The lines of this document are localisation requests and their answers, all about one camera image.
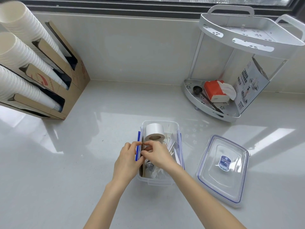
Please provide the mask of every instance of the transparent plastic lid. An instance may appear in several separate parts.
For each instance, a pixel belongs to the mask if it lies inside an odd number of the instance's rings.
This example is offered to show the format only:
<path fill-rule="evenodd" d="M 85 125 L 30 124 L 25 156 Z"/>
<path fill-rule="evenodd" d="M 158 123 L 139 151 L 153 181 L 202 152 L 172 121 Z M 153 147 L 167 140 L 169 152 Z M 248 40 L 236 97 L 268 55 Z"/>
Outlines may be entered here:
<path fill-rule="evenodd" d="M 239 203 L 242 196 L 249 152 L 218 135 L 208 143 L 198 169 L 198 179 L 218 198 Z"/>

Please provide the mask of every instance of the white tape roll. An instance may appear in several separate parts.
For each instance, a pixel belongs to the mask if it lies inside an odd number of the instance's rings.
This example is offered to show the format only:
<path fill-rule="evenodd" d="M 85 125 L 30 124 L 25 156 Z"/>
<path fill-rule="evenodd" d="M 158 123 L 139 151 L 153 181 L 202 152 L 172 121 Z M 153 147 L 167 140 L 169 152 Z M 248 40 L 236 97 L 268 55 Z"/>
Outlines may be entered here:
<path fill-rule="evenodd" d="M 154 140 L 162 143 L 165 139 L 164 128 L 161 124 L 158 123 L 147 125 L 145 127 L 145 135 L 145 141 Z"/>

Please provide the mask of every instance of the cardboard cup holder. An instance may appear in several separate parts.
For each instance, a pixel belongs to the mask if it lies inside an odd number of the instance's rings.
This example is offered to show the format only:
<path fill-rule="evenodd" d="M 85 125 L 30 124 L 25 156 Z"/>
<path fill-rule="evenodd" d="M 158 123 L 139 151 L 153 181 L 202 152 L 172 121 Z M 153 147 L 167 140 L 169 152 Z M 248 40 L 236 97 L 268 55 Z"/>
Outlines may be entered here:
<path fill-rule="evenodd" d="M 53 69 L 68 86 L 68 90 L 55 82 L 33 64 L 20 68 L 20 70 L 31 78 L 31 83 L 33 85 L 36 85 L 42 92 L 59 103 L 63 107 L 63 110 L 61 112 L 55 111 L 20 94 L 15 94 L 11 99 L 9 99 L 9 101 L 14 101 L 16 104 L 27 109 L 19 109 L 1 102 L 0 105 L 43 119 L 64 120 L 89 83 L 90 78 L 83 61 L 59 32 L 53 22 L 47 22 L 46 25 L 70 53 L 71 56 L 66 57 L 69 64 L 67 64 L 66 61 L 64 61 L 63 58 L 61 58 L 43 38 L 32 43 L 62 70 L 63 73 L 60 73 Z"/>

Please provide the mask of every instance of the black spoon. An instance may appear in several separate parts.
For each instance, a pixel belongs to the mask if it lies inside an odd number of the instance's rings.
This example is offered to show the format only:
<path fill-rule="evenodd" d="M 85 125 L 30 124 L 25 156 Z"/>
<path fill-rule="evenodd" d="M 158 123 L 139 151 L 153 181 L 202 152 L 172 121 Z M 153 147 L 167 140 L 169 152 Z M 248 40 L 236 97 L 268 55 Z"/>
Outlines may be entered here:
<path fill-rule="evenodd" d="M 193 87 L 193 92 L 194 92 L 195 95 L 201 94 L 201 95 L 209 102 L 209 104 L 212 105 L 213 108 L 215 108 L 216 111 L 218 111 L 218 112 L 224 114 L 219 108 L 217 108 L 217 107 L 215 106 L 215 104 L 213 104 L 213 103 L 210 101 L 210 99 L 209 99 L 205 94 L 203 94 L 202 91 L 203 91 L 203 89 L 202 89 L 201 87 L 199 87 L 199 86 L 194 86 L 194 87 Z"/>

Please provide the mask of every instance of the blue label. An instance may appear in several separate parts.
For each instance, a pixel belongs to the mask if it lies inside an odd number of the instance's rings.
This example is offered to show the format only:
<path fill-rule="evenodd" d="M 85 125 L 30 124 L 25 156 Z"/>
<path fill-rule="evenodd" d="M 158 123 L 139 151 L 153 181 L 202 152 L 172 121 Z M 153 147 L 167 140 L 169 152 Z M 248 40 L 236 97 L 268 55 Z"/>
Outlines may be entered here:
<path fill-rule="evenodd" d="M 229 171 L 229 166 L 231 164 L 231 159 L 227 156 L 221 156 L 218 166 L 224 171 Z"/>

